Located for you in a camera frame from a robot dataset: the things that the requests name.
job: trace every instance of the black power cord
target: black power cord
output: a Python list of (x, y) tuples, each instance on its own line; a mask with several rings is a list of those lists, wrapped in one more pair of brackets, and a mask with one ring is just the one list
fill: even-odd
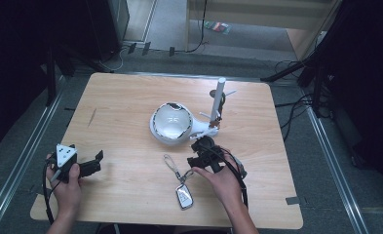
[(46, 204), (46, 215), (48, 216), (49, 223), (52, 225), (54, 223), (54, 216), (52, 215), (51, 205), (49, 204), (49, 200), (51, 198), (52, 192), (55, 190), (57, 186), (55, 186), (50, 195), (48, 195), (48, 188), (46, 186), (46, 170), (52, 165), (53, 160), (52, 158), (49, 158), (45, 161), (45, 167), (43, 168), (43, 177), (42, 177), (42, 186), (43, 186), (43, 196), (45, 198), (45, 204)]
[(198, 48), (200, 48), (200, 46), (203, 44), (203, 40), (204, 40), (204, 22), (206, 20), (206, 10), (207, 10), (207, 0), (204, 1), (203, 23), (201, 24), (201, 40), (200, 40), (200, 44), (194, 50), (185, 51), (185, 53), (193, 53), (193, 52), (197, 51)]
[[(283, 129), (283, 128), (287, 127), (287, 131), (286, 131), (285, 136), (284, 136), (284, 141), (286, 141), (286, 139), (288, 137), (288, 134), (290, 132), (292, 120), (297, 118), (297, 117), (299, 117), (300, 115), (302, 115), (304, 112), (306, 112), (306, 110), (308, 108), (311, 108), (312, 104), (313, 104), (313, 101), (318, 101), (319, 102), (319, 104), (318, 104), (319, 107), (327, 107), (327, 102), (321, 102), (320, 100), (304, 99), (304, 98), (310, 97), (312, 95), (313, 94), (305, 95), (305, 96), (301, 97), (296, 102), (290, 102), (290, 103), (283, 103), (283, 104), (276, 104), (275, 105), (276, 108), (284, 107), (284, 106), (290, 106), (291, 105), (291, 110), (290, 110), (290, 114), (289, 114), (288, 120), (282, 126), (280, 126), (280, 129)], [(294, 111), (296, 109), (298, 109), (299, 107), (301, 107), (301, 106), (306, 106), (306, 108), (303, 109), (300, 113), (294, 115)], [(320, 116), (322, 118), (330, 118), (330, 115), (324, 116), (324, 115), (321, 114)]]

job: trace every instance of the black cable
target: black cable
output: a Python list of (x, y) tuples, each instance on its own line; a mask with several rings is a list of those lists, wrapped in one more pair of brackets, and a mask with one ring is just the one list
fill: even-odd
[(287, 137), (288, 137), (288, 134), (290, 132), (290, 129), (291, 129), (291, 121), (293, 119), (293, 115), (294, 115), (294, 110), (295, 110), (295, 106), (298, 104), (298, 103), (301, 103), (302, 100), (308, 96), (312, 96), (313, 94), (309, 94), (309, 95), (305, 95), (305, 96), (302, 96), (297, 102), (294, 103), (294, 105), (292, 106), (291, 108), (291, 111), (290, 111), (290, 115), (288, 117), (288, 121), (285, 123), (285, 126), (287, 125), (287, 131), (286, 131), (286, 134), (285, 136), (283, 137), (283, 141), (286, 141)]
[(289, 106), (289, 105), (294, 105), (296, 103), (297, 102), (289, 102), (289, 103), (283, 103), (283, 104), (276, 104), (276, 105), (274, 105), (274, 107), (276, 107), (276, 108), (285, 107), (285, 106)]
[(248, 198), (248, 194), (247, 194), (247, 187), (246, 187), (246, 184), (243, 182), (243, 179), (242, 179), (242, 175), (240, 173), (240, 168), (239, 166), (237, 165), (237, 161), (235, 159), (235, 157), (229, 152), (227, 151), (227, 153), (231, 156), (231, 158), (233, 158), (234, 162), (236, 163), (236, 166), (237, 166), (237, 170), (233, 167), (233, 165), (231, 165), (227, 160), (225, 160), (221, 155), (219, 155), (218, 153), (214, 152), (218, 158), (220, 158), (224, 163), (225, 165), (227, 165), (228, 169), (230, 169), (230, 171), (234, 174), (234, 177), (237, 179), (237, 181), (239, 182), (240, 184), (240, 188), (242, 190), (242, 194), (243, 194), (243, 203), (246, 205), (247, 209), (249, 208), (249, 198)]
[(177, 52), (193, 53), (193, 52), (197, 51), (198, 48), (200, 48), (201, 45), (205, 44), (205, 43), (203, 43), (203, 40), (204, 40), (204, 22), (206, 20), (206, 11), (207, 11), (207, 0), (204, 1), (203, 23), (201, 24), (201, 40), (200, 40), (200, 44), (198, 44), (198, 46), (194, 50), (191, 50), (191, 51), (175, 51), (176, 53)]
[[(227, 150), (227, 149), (225, 149), (225, 148), (223, 148), (223, 147), (221, 147), (221, 146), (219, 146), (219, 148), (220, 148), (221, 150), (225, 151), (226, 153), (228, 153), (228, 155), (230, 155), (231, 158), (234, 160), (234, 163), (236, 163), (236, 165), (238, 166), (236, 157), (234, 157), (234, 156), (231, 154), (231, 152), (230, 152), (229, 150)], [(237, 167), (237, 172), (241, 175), (240, 167)]]
[[(283, 63), (283, 62), (288, 62), (288, 65), (287, 65), (287, 68), (289, 68), (291, 66), (292, 63), (300, 63), (301, 61), (294, 61), (294, 60), (281, 60), (279, 62), (276, 63), (276, 65), (274, 65), (274, 72), (277, 74), (279, 73), (277, 71), (277, 67), (279, 66), (280, 63)], [(295, 78), (299, 78), (297, 75), (294, 75), (293, 72), (290, 73), (292, 76), (294, 76)]]
[(219, 106), (218, 106), (218, 112), (220, 113), (220, 116), (216, 119), (217, 121), (221, 121), (221, 119), (222, 119), (222, 106), (224, 105), (224, 103), (225, 103), (225, 94), (222, 93), (221, 100), (220, 100)]
[(166, 53), (168, 52), (167, 50), (158, 50), (158, 49), (148, 49), (148, 52), (161, 52), (161, 53)]
[(46, 215), (48, 216), (49, 223), (52, 225), (54, 223), (54, 216), (52, 215), (51, 205), (49, 204), (49, 198), (48, 196), (48, 188), (46, 186), (46, 170), (51, 166), (51, 160), (47, 159), (45, 163), (45, 167), (43, 168), (43, 178), (42, 178), (42, 186), (43, 186), (43, 196), (45, 198), (45, 204), (46, 204)]
[(61, 183), (61, 180), (57, 183), (57, 185), (55, 185), (54, 188), (52, 188), (51, 192), (49, 193), (49, 197), (48, 197), (48, 199), (51, 199), (52, 194), (54, 193), (55, 189), (57, 188), (57, 186), (58, 186), (60, 183)]
[[(297, 107), (294, 108), (294, 110), (296, 110), (296, 109), (298, 109), (298, 108), (300, 108), (300, 107), (302, 107), (302, 106), (301, 106), (301, 105), (300, 105), (300, 106), (297, 106)], [(309, 107), (311, 107), (310, 104), (308, 104), (307, 108), (305, 108), (303, 111), (301, 111), (300, 114), (297, 114), (296, 116), (291, 117), (285, 124), (283, 124), (282, 126), (280, 126), (280, 129), (283, 129), (285, 126), (288, 125), (288, 122), (292, 121), (293, 119), (295, 119), (295, 118), (297, 118), (298, 116), (300, 116), (301, 114), (303, 114), (304, 111), (307, 110)]]
[[(291, 62), (288, 64), (287, 69), (289, 69), (289, 66), (290, 66), (293, 62), (295, 62), (295, 63), (302, 63), (302, 65), (303, 65), (304, 67), (306, 67), (306, 68), (315, 68), (315, 67), (307, 66), (306, 63), (305, 63), (305, 61), (308, 60), (308, 59), (311, 59), (312, 55), (317, 51), (317, 49), (318, 49), (318, 47), (317, 47), (317, 46), (318, 46), (318, 45), (317, 45), (318, 39), (319, 39), (319, 37), (316, 38), (315, 48), (313, 49), (313, 51), (312, 51), (306, 58), (304, 58), (304, 59), (302, 59), (302, 60), (300, 60), (300, 61), (291, 61)], [(275, 65), (275, 71), (276, 71), (276, 67), (277, 67), (277, 65), (278, 65), (279, 63), (281, 63), (281, 62), (284, 62), (284, 60), (283, 60), (283, 61), (279, 61), (279, 62)], [(299, 78), (298, 76), (296, 76), (296, 75), (293, 74), (293, 72), (296, 71), (296, 70), (293, 70), (291, 73), (288, 73), (288, 74), (286, 74), (285, 76), (291, 74), (291, 75), (293, 75), (294, 77)]]

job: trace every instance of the wire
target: wire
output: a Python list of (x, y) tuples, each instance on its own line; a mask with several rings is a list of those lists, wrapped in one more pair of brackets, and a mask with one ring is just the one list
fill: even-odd
[(54, 188), (52, 188), (51, 192), (49, 193), (49, 197), (48, 197), (49, 200), (51, 199), (52, 194), (54, 193), (55, 189), (57, 188), (57, 186), (58, 186), (60, 183), (61, 183), (61, 180), (57, 183), (57, 185), (55, 185)]
[(128, 47), (125, 47), (125, 48), (123, 47), (123, 48), (121, 48), (121, 51), (119, 52), (119, 59), (121, 60), (121, 64), (120, 64), (117, 68), (112, 69), (112, 68), (108, 67), (107, 65), (103, 64), (101, 60), (99, 61), (99, 63), (100, 63), (102, 66), (104, 66), (105, 68), (107, 68), (107, 69), (109, 69), (109, 70), (111, 70), (111, 71), (119, 70), (119, 69), (121, 69), (121, 67), (124, 65), (124, 61), (122, 60), (122, 53), (123, 53), (124, 51), (126, 51), (127, 49), (128, 49)]
[[(231, 158), (234, 160), (234, 163), (236, 163), (236, 165), (238, 165), (238, 163), (237, 163), (237, 160), (236, 160), (236, 157), (234, 157), (232, 154), (231, 154), (231, 152), (229, 151), (229, 150), (227, 150), (227, 149), (225, 149), (225, 148), (223, 148), (223, 147), (219, 147), (221, 150), (223, 150), (223, 151), (225, 151), (226, 153), (228, 153), (228, 155), (230, 155), (231, 156)], [(240, 167), (237, 167), (237, 172), (239, 173), (239, 174), (241, 174), (241, 172), (240, 172)]]
[(206, 41), (206, 42), (204, 42), (204, 43), (202, 44), (202, 46), (203, 46), (203, 50), (202, 50), (201, 52), (198, 53), (199, 55), (202, 55), (202, 54), (203, 54), (203, 52), (206, 50), (206, 45), (209, 44), (209, 43), (210, 43), (210, 42)]
[(303, 99), (308, 97), (308, 96), (312, 96), (313, 94), (309, 94), (309, 95), (305, 95), (305, 96), (302, 96), (301, 98), (298, 99), (297, 102), (295, 102), (293, 105), (292, 105), (292, 108), (291, 108), (291, 111), (290, 111), (290, 115), (288, 117), (288, 120), (287, 122), (282, 125), (280, 128), (284, 128), (285, 126), (287, 126), (287, 131), (286, 131), (286, 134), (285, 136), (283, 137), (283, 141), (286, 141), (287, 137), (288, 137), (288, 134), (290, 133), (290, 129), (291, 129), (291, 122), (292, 120), (294, 119), (293, 118), (293, 115), (294, 115), (294, 110), (296, 109), (296, 105), (299, 104), (299, 103), (302, 103)]
[[(316, 37), (316, 40), (315, 40), (315, 48), (313, 49), (312, 52), (310, 52), (310, 54), (309, 54), (306, 58), (304, 58), (304, 59), (302, 59), (302, 60), (300, 60), (300, 61), (282, 60), (282, 61), (277, 62), (276, 65), (274, 66), (274, 70), (275, 70), (276, 74), (278, 73), (278, 72), (277, 72), (277, 66), (278, 66), (280, 63), (282, 63), (282, 62), (289, 62), (288, 66), (287, 66), (287, 69), (290, 67), (290, 65), (291, 65), (292, 63), (300, 63), (300, 62), (301, 62), (302, 65), (303, 65), (304, 67), (306, 67), (306, 68), (315, 68), (315, 67), (307, 66), (307, 65), (304, 63), (304, 61), (305, 61), (306, 59), (309, 59), (309, 58), (310, 58), (310, 57), (317, 51), (318, 46), (319, 46), (319, 45), (318, 45), (318, 41), (319, 41), (319, 38), (320, 38), (321, 36), (322, 36), (322, 33), (321, 33), (318, 37)], [(299, 76), (294, 75), (293, 72), (291, 72), (290, 74), (291, 74), (292, 76), (296, 77), (296, 78), (299, 78)]]
[[(292, 121), (293, 119), (299, 117), (300, 115), (302, 115), (302, 114), (303, 114), (308, 108), (310, 108), (310, 107), (311, 107), (310, 105), (306, 106), (306, 108), (304, 108), (299, 114), (293, 116), (289, 121)], [(280, 127), (280, 129), (283, 129), (285, 126), (287, 126), (287, 124), (288, 124), (288, 121), (287, 121), (285, 124), (283, 124), (283, 125)]]
[(162, 53), (168, 52), (167, 50), (159, 50), (159, 49), (148, 49), (148, 51), (149, 52), (162, 52)]
[(52, 215), (51, 205), (49, 204), (49, 198), (48, 196), (48, 189), (46, 187), (46, 170), (48, 167), (50, 167), (52, 161), (51, 159), (47, 159), (45, 163), (45, 167), (43, 168), (43, 177), (42, 177), (42, 186), (43, 186), (43, 196), (45, 198), (45, 204), (46, 204), (46, 215), (48, 216), (49, 223), (52, 225), (54, 223), (54, 216)]
[(204, 40), (204, 22), (206, 21), (206, 11), (207, 11), (207, 0), (204, 1), (204, 11), (203, 11), (203, 22), (201, 24), (201, 40), (200, 40), (200, 43), (198, 44), (198, 46), (196, 48), (194, 48), (194, 50), (191, 50), (191, 51), (175, 51), (176, 53), (193, 53), (195, 51), (197, 51), (201, 45), (205, 45), (206, 43), (203, 43), (203, 40)]
[(294, 105), (296, 104), (297, 102), (289, 102), (289, 103), (284, 103), (284, 104), (276, 104), (275, 107), (276, 108), (279, 108), (279, 107), (285, 107), (285, 106), (289, 106), (289, 105)]
[[(287, 67), (286, 67), (286, 69), (288, 69), (293, 63), (300, 63), (301, 61), (281, 60), (281, 61), (277, 62), (276, 65), (274, 65), (274, 72), (275, 72), (276, 74), (279, 73), (279, 72), (277, 71), (277, 67), (278, 67), (281, 63), (283, 63), (283, 62), (287, 62)], [(291, 74), (292, 76), (294, 76), (295, 78), (298, 78), (298, 76), (295, 75), (293, 72), (291, 72), (290, 74)]]

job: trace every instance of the gray floor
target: gray floor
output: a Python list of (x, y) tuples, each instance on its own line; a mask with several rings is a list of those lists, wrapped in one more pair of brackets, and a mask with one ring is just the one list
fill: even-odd
[(143, 42), (146, 39), (156, 2), (156, 0), (127, 0), (130, 20), (125, 40)]
[[(159, 0), (148, 33), (148, 41), (152, 42), (155, 49), (167, 50), (167, 46), (181, 48), (183, 46), (182, 31), (180, 28), (171, 28), (163, 31), (158, 22), (159, 17), (166, 16), (161, 9), (167, 0)], [(150, 72), (169, 73), (185, 75), (227, 76), (239, 81), (259, 82), (260, 77), (274, 74), (277, 69), (285, 68), (288, 63), (278, 63), (281, 60), (293, 60), (293, 51), (289, 49), (289, 41), (284, 35), (284, 30), (278, 28), (262, 28), (267, 32), (262, 33), (267, 38), (258, 41), (273, 42), (276, 45), (267, 47), (266, 44), (259, 45), (255, 42), (257, 36), (241, 36), (241, 34), (230, 33), (220, 36), (220, 40), (212, 46), (213, 41), (206, 48), (196, 54), (176, 54), (169, 57), (168, 52), (150, 52), (147, 56), (141, 55), (141, 49), (128, 55), (123, 52), (123, 66), (117, 70), (118, 73)], [(249, 33), (239, 31), (238, 26), (231, 29), (233, 32)], [(241, 53), (233, 53), (238, 56), (231, 57), (227, 48), (239, 51), (243, 38), (254, 38), (250, 43), (244, 43), (245, 47)], [(259, 53), (255, 50), (252, 54), (246, 54), (250, 48), (269, 51)], [(63, 93), (58, 102), (57, 110), (53, 115), (47, 129), (42, 134), (40, 142), (34, 152), (27, 154), (29, 161), (24, 165), (23, 177), (18, 181), (18, 187), (12, 200), (7, 201), (9, 206), (6, 211), (1, 211), (0, 233), (43, 233), (49, 227), (47, 221), (35, 221), (29, 216), (36, 193), (40, 193), (42, 179), (43, 161), (48, 152), (61, 141), (66, 131), (67, 123), (72, 117), (80, 96), (93, 73), (84, 64), (77, 64), (77, 73), (74, 77), (68, 77), (63, 82)], [(107, 65), (116, 67), (120, 64), (119, 58), (114, 58)], [(289, 75), (285, 79), (271, 84), (275, 103), (293, 102), (302, 96), (302, 91), (295, 84), (296, 78)], [(44, 104), (46, 93), (35, 99), (26, 113), (16, 122), (4, 140), (0, 143), (0, 191), (3, 190), (5, 181), (8, 180), (10, 172), (25, 148), (33, 129), (37, 125), (39, 117), (45, 111)], [(288, 119), (289, 108), (277, 108), (279, 121), (283, 124)], [(330, 119), (322, 119), (326, 135), (330, 140), (331, 147), (336, 159), (341, 166), (359, 207), (364, 215), (364, 221), (370, 233), (383, 233), (383, 176), (374, 170), (359, 170), (351, 164), (348, 149), (335, 125)], [(339, 195), (337, 185), (333, 179), (327, 164), (324, 151), (322, 150), (315, 129), (311, 123), (308, 113), (300, 115), (292, 122), (292, 127), (286, 141), (287, 156), (290, 163), (297, 195), (300, 198), (300, 207), (303, 214), (304, 226), (300, 230), (269, 230), (261, 229), (261, 233), (355, 233), (350, 218), (346, 212), (345, 204)], [(77, 222), (74, 233), (95, 233), (96, 223)]]

